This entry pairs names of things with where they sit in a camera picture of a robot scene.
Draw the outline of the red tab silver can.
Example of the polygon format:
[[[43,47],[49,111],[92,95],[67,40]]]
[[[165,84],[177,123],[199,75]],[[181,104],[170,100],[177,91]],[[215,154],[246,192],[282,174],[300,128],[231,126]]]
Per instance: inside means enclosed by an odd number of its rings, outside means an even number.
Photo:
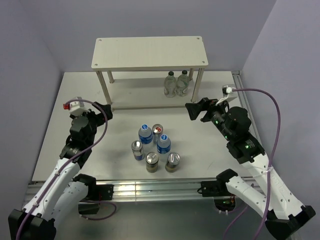
[[[152,140],[155,145],[157,144],[158,138],[160,138],[162,134],[163,134],[163,126],[159,123],[153,125]]]

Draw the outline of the blue label water bottle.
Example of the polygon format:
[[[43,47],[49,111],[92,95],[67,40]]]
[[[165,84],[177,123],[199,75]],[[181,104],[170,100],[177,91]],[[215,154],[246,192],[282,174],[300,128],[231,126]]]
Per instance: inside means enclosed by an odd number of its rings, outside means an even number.
[[[150,144],[153,141],[152,129],[147,124],[143,124],[138,131],[138,137],[142,144]]]
[[[166,134],[162,134],[157,140],[156,148],[161,161],[165,162],[167,160],[171,151],[171,144],[172,142]]]

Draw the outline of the blue silver energy can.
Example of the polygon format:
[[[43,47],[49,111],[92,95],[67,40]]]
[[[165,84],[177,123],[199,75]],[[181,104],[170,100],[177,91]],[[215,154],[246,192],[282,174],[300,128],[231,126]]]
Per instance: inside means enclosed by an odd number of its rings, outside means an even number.
[[[141,161],[144,159],[145,152],[144,152],[144,148],[143,148],[143,143],[141,141],[139,141],[139,140],[133,141],[131,144],[131,150],[132,150],[134,158],[137,161]]]

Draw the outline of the black yellow can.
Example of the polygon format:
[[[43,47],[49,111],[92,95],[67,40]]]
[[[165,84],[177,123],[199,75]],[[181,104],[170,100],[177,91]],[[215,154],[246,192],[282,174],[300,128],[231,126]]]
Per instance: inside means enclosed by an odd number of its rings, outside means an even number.
[[[169,173],[177,171],[180,164],[180,155],[177,152],[171,152],[166,160],[165,170]]]
[[[155,152],[149,152],[145,157],[146,170],[155,173],[158,169],[159,156]]]

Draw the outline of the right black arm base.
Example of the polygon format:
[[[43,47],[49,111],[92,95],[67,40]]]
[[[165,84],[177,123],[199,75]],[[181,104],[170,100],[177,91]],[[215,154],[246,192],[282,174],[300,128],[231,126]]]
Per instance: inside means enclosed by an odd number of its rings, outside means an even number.
[[[204,198],[213,198],[214,206],[219,213],[227,214],[236,207],[235,196],[228,192],[226,185],[220,180],[201,181],[197,193]]]

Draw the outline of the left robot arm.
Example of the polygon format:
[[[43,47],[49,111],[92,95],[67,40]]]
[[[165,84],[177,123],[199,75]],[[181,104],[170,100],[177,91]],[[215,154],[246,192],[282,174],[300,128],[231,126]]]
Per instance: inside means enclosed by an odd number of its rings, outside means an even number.
[[[63,108],[72,119],[57,163],[36,195],[21,209],[14,209],[8,217],[10,237],[13,240],[53,240],[66,215],[82,200],[99,198],[96,179],[80,174],[99,143],[95,139],[100,126],[107,127],[113,118],[111,106],[93,102],[95,113],[85,107],[86,100],[77,97],[67,101]]]

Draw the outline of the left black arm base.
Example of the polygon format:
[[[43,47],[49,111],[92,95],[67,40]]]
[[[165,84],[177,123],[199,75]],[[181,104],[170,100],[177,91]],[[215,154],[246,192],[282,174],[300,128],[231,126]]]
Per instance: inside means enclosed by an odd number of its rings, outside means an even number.
[[[114,186],[112,184],[97,184],[92,189],[89,189],[88,195],[84,198],[85,201],[110,201],[112,200]],[[102,208],[101,203],[78,203],[78,213],[80,215],[96,215]]]

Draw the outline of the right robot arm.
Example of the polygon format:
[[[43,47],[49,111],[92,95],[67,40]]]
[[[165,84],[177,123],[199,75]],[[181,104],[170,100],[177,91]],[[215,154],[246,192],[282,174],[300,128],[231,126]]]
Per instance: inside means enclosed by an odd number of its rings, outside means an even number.
[[[201,122],[215,125],[226,139],[229,153],[248,170],[261,189],[258,192],[235,171],[227,169],[216,177],[216,189],[220,194],[234,194],[260,216],[266,216],[265,226],[277,240],[288,239],[315,216],[312,206],[298,200],[276,170],[268,166],[268,155],[249,132],[252,122],[245,108],[229,107],[227,101],[206,97],[197,103],[186,103],[185,107],[192,121],[200,112],[205,112]]]

